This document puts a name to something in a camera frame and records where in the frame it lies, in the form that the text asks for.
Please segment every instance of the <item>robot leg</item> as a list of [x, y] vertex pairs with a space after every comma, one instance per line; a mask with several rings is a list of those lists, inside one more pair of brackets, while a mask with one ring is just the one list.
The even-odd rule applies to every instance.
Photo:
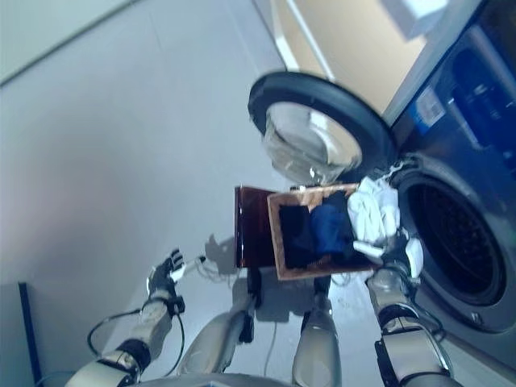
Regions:
[[292, 378], [295, 385], [342, 385], [339, 341], [327, 296], [330, 281], [330, 277], [314, 280], [314, 306], [303, 319], [301, 338], [293, 361]]

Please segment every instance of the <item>silver leg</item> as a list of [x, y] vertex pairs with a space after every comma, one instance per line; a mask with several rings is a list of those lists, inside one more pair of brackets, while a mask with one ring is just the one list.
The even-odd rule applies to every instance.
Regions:
[[315, 294], [293, 360], [292, 378], [303, 387], [342, 385], [339, 341], [331, 318], [331, 302], [324, 292]]
[[211, 320], [193, 341], [179, 364], [177, 374], [220, 373], [231, 363], [246, 318], [253, 316], [256, 298]]

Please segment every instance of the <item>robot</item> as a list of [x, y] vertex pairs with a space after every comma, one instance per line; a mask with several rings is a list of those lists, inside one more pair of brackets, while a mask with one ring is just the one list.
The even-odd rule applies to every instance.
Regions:
[[[383, 265], [366, 282], [381, 328], [375, 349], [382, 380], [386, 387], [460, 387], [452, 378], [449, 359], [435, 339], [435, 332], [422, 320], [424, 310], [414, 300], [422, 265], [412, 259], [410, 241], [404, 244], [404, 248], [393, 248], [382, 256]], [[172, 321], [185, 311], [183, 298], [175, 288], [184, 274], [185, 263], [175, 250], [148, 277], [148, 299], [128, 338], [114, 351], [81, 368], [66, 387], [123, 387], [139, 383], [145, 368], [160, 355]], [[257, 268], [248, 270], [247, 283], [245, 302], [204, 326], [179, 363], [177, 376], [141, 385], [287, 386], [265, 377], [223, 373], [237, 343], [250, 343], [253, 339], [252, 316], [262, 301]], [[328, 299], [330, 283], [329, 277], [314, 280], [314, 303], [303, 319], [291, 385], [342, 385], [339, 342]]]

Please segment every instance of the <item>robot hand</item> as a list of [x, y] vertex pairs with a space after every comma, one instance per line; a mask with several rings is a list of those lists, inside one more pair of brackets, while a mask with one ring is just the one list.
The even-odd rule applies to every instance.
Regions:
[[152, 268], [147, 278], [147, 292], [152, 295], [157, 290], [164, 290], [171, 295], [175, 294], [175, 284], [185, 274], [185, 262], [179, 249], [175, 249], [164, 262]]

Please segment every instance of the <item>washing machine door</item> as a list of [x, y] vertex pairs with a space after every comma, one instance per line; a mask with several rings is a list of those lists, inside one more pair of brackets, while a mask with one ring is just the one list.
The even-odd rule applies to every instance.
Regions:
[[397, 159], [385, 121], [321, 77], [266, 74], [251, 88], [248, 109], [274, 168], [298, 184], [357, 182]]

